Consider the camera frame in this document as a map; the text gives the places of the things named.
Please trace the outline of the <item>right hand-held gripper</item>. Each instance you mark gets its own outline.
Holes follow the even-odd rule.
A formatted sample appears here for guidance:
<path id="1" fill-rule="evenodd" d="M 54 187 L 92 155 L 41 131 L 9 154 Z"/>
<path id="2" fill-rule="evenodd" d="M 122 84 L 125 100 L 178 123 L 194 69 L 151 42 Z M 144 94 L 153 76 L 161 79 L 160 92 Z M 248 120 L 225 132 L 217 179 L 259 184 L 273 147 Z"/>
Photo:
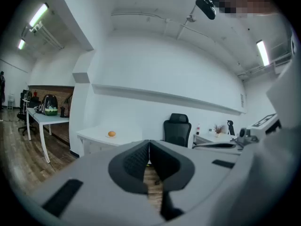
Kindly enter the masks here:
<path id="1" fill-rule="evenodd" d="M 270 114 L 259 120 L 258 122 L 242 128 L 236 139 L 236 142 L 218 142 L 218 143 L 203 143 L 194 145 L 192 149 L 208 150 L 218 153 L 226 153 L 240 155 L 242 146 L 259 143 L 267 135 L 277 132 L 282 128 L 278 115 Z"/>

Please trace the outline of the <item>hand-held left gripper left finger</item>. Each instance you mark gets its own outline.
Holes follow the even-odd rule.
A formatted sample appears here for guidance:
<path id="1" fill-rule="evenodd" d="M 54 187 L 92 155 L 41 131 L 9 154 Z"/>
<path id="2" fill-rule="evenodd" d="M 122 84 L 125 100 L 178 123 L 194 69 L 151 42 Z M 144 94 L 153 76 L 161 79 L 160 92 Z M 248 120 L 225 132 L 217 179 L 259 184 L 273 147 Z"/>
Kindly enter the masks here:
<path id="1" fill-rule="evenodd" d="M 32 199 L 70 226 L 160 226 L 143 181 L 147 140 L 76 159 L 44 181 Z"/>

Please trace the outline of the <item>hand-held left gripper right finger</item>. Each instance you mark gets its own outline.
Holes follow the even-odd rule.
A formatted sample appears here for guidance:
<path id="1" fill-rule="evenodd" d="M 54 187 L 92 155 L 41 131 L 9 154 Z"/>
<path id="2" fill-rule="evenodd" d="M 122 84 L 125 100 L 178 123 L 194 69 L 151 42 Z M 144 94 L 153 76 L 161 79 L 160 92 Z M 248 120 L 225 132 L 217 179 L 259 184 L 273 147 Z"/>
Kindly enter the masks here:
<path id="1" fill-rule="evenodd" d="M 204 201 L 230 173 L 238 158 L 237 154 L 151 140 L 150 161 L 163 186 L 161 216 L 170 221 Z"/>

